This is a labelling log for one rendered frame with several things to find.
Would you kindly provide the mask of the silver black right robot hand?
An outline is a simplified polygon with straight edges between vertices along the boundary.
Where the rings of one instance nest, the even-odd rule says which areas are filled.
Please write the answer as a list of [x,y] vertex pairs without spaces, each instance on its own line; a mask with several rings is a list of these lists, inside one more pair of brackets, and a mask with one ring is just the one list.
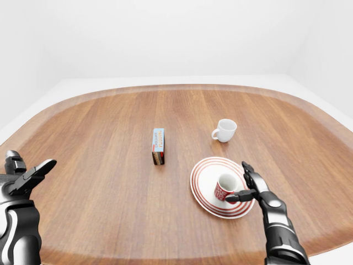
[[242,166],[244,169],[243,177],[248,190],[231,193],[226,196],[225,201],[233,203],[247,202],[256,199],[261,207],[266,223],[282,223],[289,225],[286,204],[270,191],[265,180],[259,173],[254,171],[254,168],[250,164],[242,161]]

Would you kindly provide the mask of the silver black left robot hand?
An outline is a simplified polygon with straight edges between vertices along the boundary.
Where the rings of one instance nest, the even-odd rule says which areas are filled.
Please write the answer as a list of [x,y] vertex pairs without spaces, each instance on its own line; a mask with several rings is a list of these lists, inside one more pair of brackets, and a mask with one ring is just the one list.
[[5,159],[5,174],[0,174],[0,204],[29,199],[31,191],[45,179],[57,161],[47,159],[31,169],[26,168],[17,151],[8,150]]

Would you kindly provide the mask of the chocolate pudding box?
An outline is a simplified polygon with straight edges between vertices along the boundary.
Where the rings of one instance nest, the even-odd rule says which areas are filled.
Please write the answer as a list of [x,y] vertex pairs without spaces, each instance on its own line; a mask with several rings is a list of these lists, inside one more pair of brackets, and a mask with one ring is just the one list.
[[165,164],[165,135],[163,128],[153,129],[152,158],[155,165]]

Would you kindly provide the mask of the white plate with red rings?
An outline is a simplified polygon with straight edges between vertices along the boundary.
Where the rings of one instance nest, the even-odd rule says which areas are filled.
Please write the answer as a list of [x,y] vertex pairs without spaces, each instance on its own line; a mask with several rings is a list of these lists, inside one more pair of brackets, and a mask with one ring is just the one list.
[[199,161],[191,171],[191,191],[197,202],[209,213],[224,219],[241,218],[251,211],[255,200],[230,204],[217,199],[216,185],[219,176],[224,173],[237,178],[240,190],[248,188],[243,178],[244,169],[239,164],[224,157],[207,157]]

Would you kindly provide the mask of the white mug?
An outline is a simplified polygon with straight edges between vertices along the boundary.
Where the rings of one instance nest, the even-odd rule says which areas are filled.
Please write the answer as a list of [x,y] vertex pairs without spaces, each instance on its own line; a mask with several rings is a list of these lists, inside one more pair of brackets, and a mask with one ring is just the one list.
[[237,124],[235,121],[221,119],[217,124],[217,128],[212,132],[211,137],[219,142],[228,142],[234,136],[236,129]]

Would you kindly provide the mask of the red patterned mug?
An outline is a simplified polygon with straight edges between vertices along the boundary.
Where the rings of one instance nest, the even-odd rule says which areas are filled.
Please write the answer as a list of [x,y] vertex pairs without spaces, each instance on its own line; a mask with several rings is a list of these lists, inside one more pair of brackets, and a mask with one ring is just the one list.
[[227,195],[240,191],[240,180],[236,175],[224,173],[218,178],[215,187],[215,197],[224,202]]

